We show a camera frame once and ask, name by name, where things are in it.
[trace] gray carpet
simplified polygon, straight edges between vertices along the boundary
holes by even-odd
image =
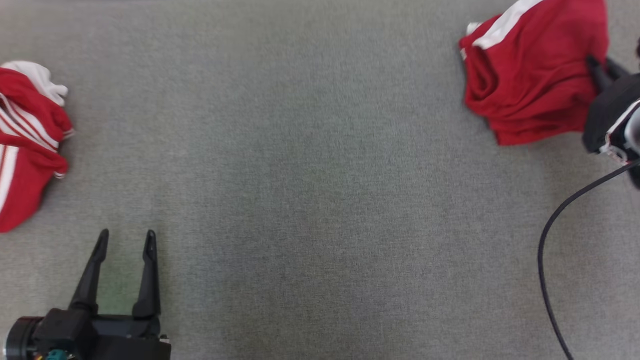
[[[2,61],[70,88],[70,172],[0,236],[0,332],[65,307],[111,230],[100,310],[159,237],[173,359],[562,359],[540,231],[616,168],[578,134],[498,148],[456,43],[512,0],[0,0]],[[636,69],[640,5],[609,5]],[[620,177],[549,238],[579,359],[640,357],[640,195]]]

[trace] crumpled red fabric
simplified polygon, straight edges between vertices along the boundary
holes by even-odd
[[[588,55],[609,46],[604,0],[519,0],[460,40],[465,104],[499,145],[582,131],[596,96]]]
[[[27,75],[0,67],[0,233],[28,219],[49,180],[65,175],[58,148],[72,133],[60,105]]]

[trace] wire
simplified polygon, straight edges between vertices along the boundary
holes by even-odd
[[[635,160],[635,161],[633,161],[633,162],[631,162],[631,163],[629,163],[629,164],[617,169],[616,171],[611,172],[610,174],[601,177],[600,179],[598,179],[598,180],[592,182],[591,184],[583,187],[577,193],[574,193],[573,195],[571,195],[568,199],[566,199],[556,209],[556,211],[553,213],[553,215],[551,215],[551,217],[547,221],[547,224],[545,225],[544,230],[542,230],[542,235],[540,235],[540,244],[538,244],[538,275],[540,276],[540,288],[542,289],[542,297],[545,300],[545,306],[547,307],[547,314],[549,315],[549,320],[551,320],[551,326],[553,326],[554,332],[556,333],[556,337],[558,338],[558,341],[560,342],[560,346],[562,347],[562,350],[564,351],[564,354],[566,355],[566,358],[569,359],[569,360],[573,360],[573,356],[571,355],[571,352],[569,351],[569,348],[566,346],[566,343],[564,342],[564,338],[562,337],[562,334],[560,333],[560,328],[558,327],[558,324],[556,322],[556,317],[554,316],[554,311],[551,309],[551,303],[549,302],[549,293],[547,291],[547,282],[545,281],[545,268],[544,268],[544,265],[543,265],[543,257],[544,257],[544,254],[545,254],[545,240],[547,239],[547,234],[549,232],[549,229],[551,229],[551,225],[553,225],[554,221],[556,221],[556,218],[575,199],[578,199],[580,196],[583,196],[585,193],[588,193],[590,190],[593,190],[597,186],[600,186],[600,185],[606,183],[607,181],[613,179],[614,177],[616,177],[616,176],[626,172],[627,170],[631,169],[632,167],[635,167],[635,166],[638,166],[638,165],[640,165],[640,159]]]

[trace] white stripe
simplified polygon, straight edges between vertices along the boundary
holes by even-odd
[[[70,138],[71,136],[74,136],[76,134],[76,130],[68,130],[64,132],[64,137],[62,138],[63,140],[66,140],[68,138]]]
[[[53,150],[50,146],[48,146],[47,144],[44,144],[42,142],[39,142],[38,140],[34,139],[33,136],[31,136],[29,133],[26,133],[23,129],[21,129],[18,125],[16,125],[16,123],[13,122],[13,118],[9,115],[7,115],[2,109],[0,109],[0,116],[2,116],[4,118],[4,124],[7,125],[6,129],[9,132],[4,131],[5,128],[3,128],[3,132],[9,134],[9,135],[15,135],[15,136],[20,136],[22,135],[24,138],[27,138],[29,140],[31,140],[32,142],[35,142],[41,146],[44,146],[46,149],[49,149],[51,151],[55,151]]]
[[[9,105],[11,105],[9,109],[11,110],[12,108],[15,108],[15,110],[20,115],[22,115],[22,117],[24,117],[29,122],[29,124],[31,124],[33,128],[36,129],[36,131],[38,131],[38,134],[40,134],[40,137],[44,141],[46,141],[49,145],[52,145],[56,149],[58,148],[59,143],[56,140],[53,140],[51,136],[49,136],[49,134],[47,133],[47,130],[45,130],[44,126],[42,126],[42,123],[35,116],[24,111],[24,109],[18,106],[18,104],[16,104],[15,102],[12,102],[11,100],[8,100],[8,99],[7,99],[7,102],[9,103]]]
[[[7,135],[18,136],[18,134],[9,127],[9,123],[7,122],[11,120],[9,120],[9,115],[7,115],[2,108],[0,108],[0,118],[0,131]]]
[[[51,150],[51,151],[55,151],[55,150],[51,147],[52,145],[53,145],[53,146],[55,146],[55,147],[56,147],[56,149],[58,148],[58,143],[57,143],[57,142],[55,142],[53,139],[51,139],[51,141],[53,141],[53,143],[55,143],[55,144],[53,144],[53,143],[49,144],[49,143],[47,143],[45,140],[43,140],[43,139],[42,139],[38,134],[36,134],[36,132],[35,132],[31,127],[29,127],[29,126],[28,126],[28,125],[27,125],[27,124],[22,120],[22,118],[21,118],[20,116],[18,116],[18,114],[16,114],[16,113],[13,111],[13,108],[11,107],[12,103],[10,103],[10,102],[9,102],[9,99],[7,99],[3,94],[0,94],[0,99],[2,99],[2,100],[4,101],[4,103],[6,104],[6,108],[7,108],[7,110],[9,110],[9,112],[11,113],[11,115],[13,115],[13,117],[12,117],[12,118],[13,118],[16,122],[18,122],[18,124],[20,124],[20,125],[22,126],[22,128],[24,129],[24,130],[23,130],[23,129],[21,129],[21,128],[19,128],[19,127],[18,127],[18,128],[16,128],[15,130],[17,130],[19,133],[23,134],[26,138],[29,138],[30,140],[32,140],[32,141],[34,141],[34,142],[36,142],[36,143],[39,143],[40,145],[44,146],[46,149],[49,149],[49,150]],[[37,123],[38,123],[38,125],[40,126],[40,128],[42,128],[42,131],[43,131],[45,134],[47,134],[47,132],[44,130],[44,127],[42,127],[42,124],[40,123],[40,121],[38,121],[38,119],[36,119],[33,115],[31,115],[31,114],[28,114],[28,115],[29,115],[31,118],[33,118],[33,120],[34,120],[35,122],[37,122]]]
[[[0,173],[0,211],[4,208],[4,202],[6,202],[6,197],[9,195],[17,157],[18,148],[15,146],[7,146],[4,152],[4,166],[2,166],[2,172]]]
[[[473,45],[487,50],[491,46],[501,43],[504,38],[507,37],[507,34],[518,24],[520,17],[542,1],[543,0],[516,1],[515,4],[511,5],[511,7],[491,25],[483,36],[474,41]]]
[[[467,35],[473,34],[480,25],[482,25],[482,22],[469,22],[469,25],[467,25]]]

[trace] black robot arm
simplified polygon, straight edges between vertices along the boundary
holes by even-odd
[[[160,335],[160,289],[156,234],[147,233],[145,268],[132,315],[98,315],[100,264],[109,243],[103,230],[67,310],[16,321],[6,340],[7,360],[170,360],[171,345]]]
[[[615,61],[587,59],[598,96],[589,107],[582,142],[589,152],[604,152],[621,164],[640,158],[640,74]],[[640,167],[629,170],[640,189]]]

